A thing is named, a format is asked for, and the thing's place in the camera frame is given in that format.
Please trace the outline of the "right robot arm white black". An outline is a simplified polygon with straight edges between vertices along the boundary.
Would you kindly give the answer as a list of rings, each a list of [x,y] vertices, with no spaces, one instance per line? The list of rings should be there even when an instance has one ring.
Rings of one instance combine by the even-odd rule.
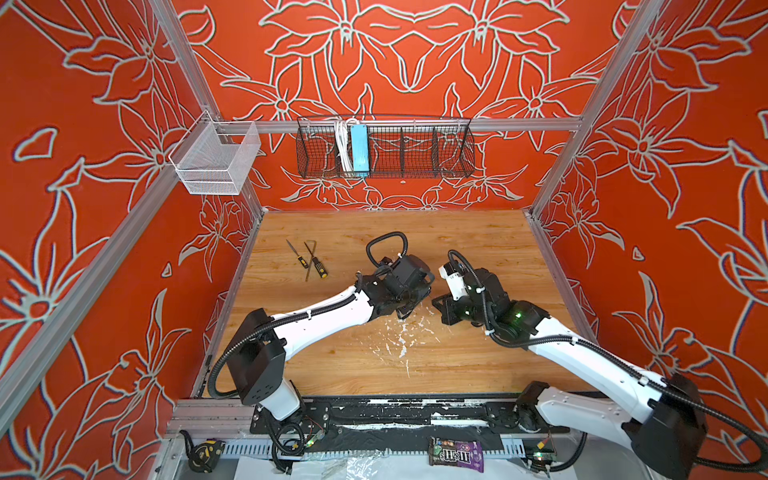
[[[612,354],[572,331],[537,305],[512,300],[498,278],[475,269],[458,251],[439,270],[449,292],[433,300],[446,325],[468,321],[496,345],[523,349],[573,373],[602,393],[568,394],[546,382],[530,383],[518,399],[520,427],[567,427],[631,450],[667,479],[686,479],[696,466],[756,473],[767,467],[767,442],[740,421],[705,405],[697,386],[680,374],[665,378]],[[756,460],[729,463],[700,456],[708,418],[739,431],[758,449]]]

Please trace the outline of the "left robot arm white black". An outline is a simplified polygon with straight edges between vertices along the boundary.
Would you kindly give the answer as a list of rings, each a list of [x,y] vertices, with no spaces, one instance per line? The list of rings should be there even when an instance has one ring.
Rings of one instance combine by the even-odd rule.
[[[374,271],[358,273],[351,286],[333,297],[289,313],[248,313],[209,371],[210,398],[238,399],[278,421],[292,418],[303,409],[303,400],[285,377],[289,360],[342,330],[392,314],[405,319],[430,295],[435,276],[408,252],[404,233],[371,240],[366,255]]]

